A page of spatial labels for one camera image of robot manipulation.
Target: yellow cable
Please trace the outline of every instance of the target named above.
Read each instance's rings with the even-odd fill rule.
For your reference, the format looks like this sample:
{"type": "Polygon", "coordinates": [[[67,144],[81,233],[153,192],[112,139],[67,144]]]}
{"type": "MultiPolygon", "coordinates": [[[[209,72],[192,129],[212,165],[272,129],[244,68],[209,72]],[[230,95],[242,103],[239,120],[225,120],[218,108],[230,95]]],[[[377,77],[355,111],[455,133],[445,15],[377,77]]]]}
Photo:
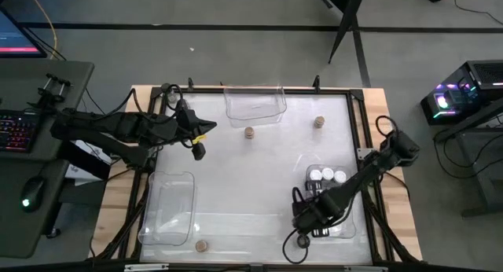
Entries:
{"type": "Polygon", "coordinates": [[[42,13],[44,14],[44,16],[46,17],[47,22],[49,23],[50,29],[53,31],[54,47],[53,47],[53,52],[51,53],[50,58],[49,58],[50,60],[52,60],[54,58],[54,53],[56,53],[56,51],[57,51],[57,36],[56,36],[56,31],[54,30],[53,23],[50,21],[49,16],[47,16],[46,11],[44,10],[44,8],[42,8],[42,6],[40,5],[39,1],[37,1],[37,0],[33,0],[33,1],[35,1],[35,3],[37,4],[37,6],[39,7],[39,9],[42,11],[42,13]]]}

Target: desk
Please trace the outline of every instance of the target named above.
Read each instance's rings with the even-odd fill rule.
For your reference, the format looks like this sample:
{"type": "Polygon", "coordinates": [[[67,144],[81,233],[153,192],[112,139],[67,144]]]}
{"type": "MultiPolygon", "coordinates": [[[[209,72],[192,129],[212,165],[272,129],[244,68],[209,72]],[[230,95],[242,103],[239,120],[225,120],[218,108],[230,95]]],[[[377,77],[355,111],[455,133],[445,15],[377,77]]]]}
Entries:
{"type": "MultiPolygon", "coordinates": [[[[152,86],[133,86],[138,94],[138,100],[143,110],[147,110],[149,106],[149,95],[152,86]]],[[[377,132],[375,126],[375,119],[379,115],[389,115],[387,110],[386,97],[382,89],[363,89],[365,96],[365,107],[368,116],[368,123],[370,125],[370,134],[373,140],[373,145],[379,145],[383,137],[377,132]]],[[[132,100],[127,104],[126,111],[134,112],[136,107],[132,100]]],[[[363,141],[362,122],[357,122],[358,132],[360,139],[363,141]]],[[[111,175],[119,173],[124,170],[124,164],[116,164],[112,167],[111,175]]],[[[403,179],[402,170],[395,168],[391,171],[392,174],[403,179]]],[[[127,204],[130,196],[134,173],[129,172],[126,175],[111,180],[106,187],[105,195],[101,204],[100,214],[96,229],[94,231],[94,238],[92,241],[93,249],[96,253],[100,253],[106,245],[113,239],[119,228],[122,226],[126,212],[127,204]]],[[[142,177],[139,195],[141,195],[145,186],[146,175],[142,177]]],[[[421,259],[419,243],[416,235],[416,228],[413,221],[413,215],[410,210],[409,200],[407,198],[406,190],[394,181],[392,178],[386,177],[381,183],[382,192],[384,195],[384,207],[387,213],[387,220],[390,227],[394,230],[400,241],[407,247],[412,255],[421,259]]],[[[133,226],[133,232],[129,239],[129,248],[127,255],[130,255],[134,248],[136,241],[136,232],[138,231],[138,222],[133,226]]],[[[376,229],[376,239],[380,254],[384,257],[384,242],[380,235],[380,230],[376,229]]]]}
{"type": "MultiPolygon", "coordinates": [[[[29,107],[26,102],[36,103],[40,98],[37,88],[46,83],[47,72],[73,84],[57,108],[76,108],[93,69],[91,63],[75,61],[0,60],[0,108],[22,110],[29,107]]],[[[53,84],[53,93],[58,86],[53,84]]],[[[40,235],[48,234],[56,220],[61,205],[57,199],[69,162],[55,160],[61,141],[50,135],[53,121],[51,117],[43,120],[31,153],[0,153],[1,256],[31,256],[40,235]],[[46,179],[42,204],[37,211],[26,213],[21,209],[20,193],[26,181],[39,173],[46,179]]]]}

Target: wooden table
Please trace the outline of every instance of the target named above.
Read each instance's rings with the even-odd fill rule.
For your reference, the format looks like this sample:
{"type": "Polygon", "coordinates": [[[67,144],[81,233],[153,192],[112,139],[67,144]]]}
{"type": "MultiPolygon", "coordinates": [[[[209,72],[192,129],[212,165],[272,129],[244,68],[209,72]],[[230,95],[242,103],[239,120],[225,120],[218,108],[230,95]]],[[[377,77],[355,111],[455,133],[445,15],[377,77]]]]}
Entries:
{"type": "MultiPolygon", "coordinates": [[[[144,111],[148,109],[149,96],[152,87],[153,86],[133,86],[133,88],[135,88],[137,91],[140,107],[144,111]]],[[[378,117],[379,115],[389,115],[389,111],[387,110],[386,97],[384,95],[383,89],[369,88],[362,90],[365,96],[365,107],[369,120],[368,123],[370,125],[373,145],[374,147],[378,147],[378,145],[383,141],[384,137],[377,131],[375,121],[376,117],[378,117]]],[[[127,103],[126,111],[137,111],[132,98],[127,103]]],[[[359,119],[360,116],[358,114],[358,108],[355,107],[355,111],[357,112],[356,115],[358,132],[360,134],[359,137],[361,139],[361,144],[365,145],[362,121],[359,119]]],[[[391,129],[391,126],[388,125],[387,127],[388,129],[386,129],[386,126],[383,127],[384,132],[387,132],[391,129]]],[[[121,161],[112,167],[110,175],[114,175],[124,170],[125,165],[121,161]]],[[[403,180],[403,173],[401,168],[397,167],[393,169],[391,173],[403,180]]],[[[103,251],[103,249],[105,249],[106,245],[113,239],[113,237],[119,231],[119,228],[123,225],[124,219],[126,217],[127,204],[129,201],[133,177],[134,172],[130,171],[118,178],[114,178],[107,184],[105,195],[103,196],[103,201],[101,203],[100,215],[98,216],[92,241],[93,249],[96,253],[100,253],[103,251]]],[[[139,196],[141,196],[141,193],[143,193],[145,181],[146,175],[142,177],[138,199],[139,196]]],[[[381,188],[383,192],[384,207],[386,208],[386,215],[389,226],[393,229],[398,239],[400,239],[400,241],[407,247],[409,252],[416,258],[421,259],[419,242],[416,235],[416,227],[414,225],[414,219],[405,188],[399,182],[395,181],[393,178],[390,178],[387,175],[384,176],[384,180],[381,182],[381,188]]],[[[381,256],[385,257],[384,243],[382,235],[380,234],[380,229],[375,223],[374,226],[376,227],[378,249],[381,256]]],[[[130,235],[127,255],[129,255],[133,251],[137,231],[138,221],[131,230],[132,234],[130,235]]]]}

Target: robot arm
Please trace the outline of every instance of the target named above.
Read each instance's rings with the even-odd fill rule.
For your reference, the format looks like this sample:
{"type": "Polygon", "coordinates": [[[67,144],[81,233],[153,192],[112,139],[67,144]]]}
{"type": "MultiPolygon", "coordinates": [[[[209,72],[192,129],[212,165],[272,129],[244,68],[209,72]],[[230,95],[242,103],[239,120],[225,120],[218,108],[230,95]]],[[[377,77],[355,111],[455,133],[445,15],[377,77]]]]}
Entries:
{"type": "Polygon", "coordinates": [[[418,153],[419,146],[405,133],[393,130],[381,143],[380,151],[371,152],[364,160],[365,166],[342,186],[328,189],[311,200],[294,203],[293,226],[300,234],[333,226],[361,189],[394,167],[409,166],[418,153]]]}
{"type": "Polygon", "coordinates": [[[144,112],[97,115],[66,108],[56,113],[56,121],[50,131],[54,138],[63,141],[82,140],[100,147],[106,153],[114,153],[134,169],[145,168],[149,157],[159,146],[176,142],[191,149],[195,160],[203,159],[206,151],[197,138],[216,127],[217,123],[197,118],[196,113],[187,108],[183,98],[174,110],[172,116],[144,112]]]}

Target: black floor stripe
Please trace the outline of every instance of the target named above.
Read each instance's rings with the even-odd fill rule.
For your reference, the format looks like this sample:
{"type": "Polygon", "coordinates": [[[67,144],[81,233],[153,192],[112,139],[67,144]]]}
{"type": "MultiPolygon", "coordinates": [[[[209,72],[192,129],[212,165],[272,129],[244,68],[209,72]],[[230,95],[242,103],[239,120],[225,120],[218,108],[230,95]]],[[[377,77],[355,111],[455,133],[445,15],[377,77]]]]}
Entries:
{"type": "MultiPolygon", "coordinates": [[[[48,23],[20,22],[25,28],[50,28],[48,23]]],[[[56,29],[146,30],[146,31],[338,31],[321,25],[230,25],[230,24],[80,24],[53,23],[56,29]]]]}
{"type": "Polygon", "coordinates": [[[354,49],[356,50],[356,60],[358,61],[358,69],[360,70],[362,85],[363,88],[370,88],[369,70],[367,69],[367,62],[365,60],[365,54],[363,53],[362,36],[360,35],[358,20],[356,17],[353,20],[353,30],[354,49]]]}
{"type": "Polygon", "coordinates": [[[503,28],[386,28],[360,27],[362,32],[380,33],[503,33],[503,28]]]}
{"type": "MultiPolygon", "coordinates": [[[[26,28],[50,28],[43,22],[20,22],[26,28]]],[[[338,31],[329,25],[239,25],[239,24],[84,24],[54,23],[56,29],[90,30],[181,30],[181,31],[338,31]]],[[[390,28],[359,27],[360,32],[380,33],[474,33],[503,34],[503,28],[390,28]]]]}

